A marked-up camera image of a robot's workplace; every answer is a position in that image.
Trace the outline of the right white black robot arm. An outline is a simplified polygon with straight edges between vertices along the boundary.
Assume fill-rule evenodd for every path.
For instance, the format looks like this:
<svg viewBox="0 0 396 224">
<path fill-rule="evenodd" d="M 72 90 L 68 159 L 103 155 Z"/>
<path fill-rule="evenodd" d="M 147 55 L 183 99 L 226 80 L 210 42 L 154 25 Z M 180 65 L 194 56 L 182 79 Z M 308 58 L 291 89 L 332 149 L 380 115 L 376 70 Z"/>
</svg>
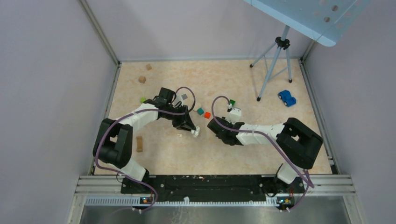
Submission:
<svg viewBox="0 0 396 224">
<path fill-rule="evenodd" d="M 304 170 L 313 168 L 323 144 L 321 136 L 296 118 L 261 126 L 214 117 L 207 127 L 226 145 L 272 145 L 285 160 L 274 179 L 274 187 L 279 192 L 287 192 L 296 177 L 302 177 Z"/>
</svg>

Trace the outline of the white earbud charging case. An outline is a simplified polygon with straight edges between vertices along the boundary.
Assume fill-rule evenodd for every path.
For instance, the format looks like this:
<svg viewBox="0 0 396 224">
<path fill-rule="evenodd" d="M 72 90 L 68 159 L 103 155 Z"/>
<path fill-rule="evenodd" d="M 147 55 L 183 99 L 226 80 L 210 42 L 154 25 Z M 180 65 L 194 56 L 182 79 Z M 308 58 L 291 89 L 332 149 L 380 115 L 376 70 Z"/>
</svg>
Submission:
<svg viewBox="0 0 396 224">
<path fill-rule="evenodd" d="M 198 137 L 200 133 L 200 127 L 196 126 L 195 130 L 191 130 L 191 134 L 193 135 L 194 138 Z"/>
</svg>

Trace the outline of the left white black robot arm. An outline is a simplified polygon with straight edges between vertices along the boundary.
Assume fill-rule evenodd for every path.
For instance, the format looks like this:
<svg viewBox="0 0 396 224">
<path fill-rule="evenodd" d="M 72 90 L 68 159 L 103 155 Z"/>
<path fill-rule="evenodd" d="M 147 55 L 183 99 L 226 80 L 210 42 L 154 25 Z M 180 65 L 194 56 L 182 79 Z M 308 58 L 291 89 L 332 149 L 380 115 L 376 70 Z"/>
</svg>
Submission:
<svg viewBox="0 0 396 224">
<path fill-rule="evenodd" d="M 118 119 L 102 120 L 93 156 L 98 168 L 99 162 L 108 165 L 107 170 L 132 178 L 132 187 L 139 193 L 149 189 L 149 171 L 132 157 L 133 133 L 158 119 L 167 119 L 177 130 L 188 131 L 194 137 L 200 132 L 177 92 L 162 87 L 153 99 L 145 100 L 137 109 Z"/>
</svg>

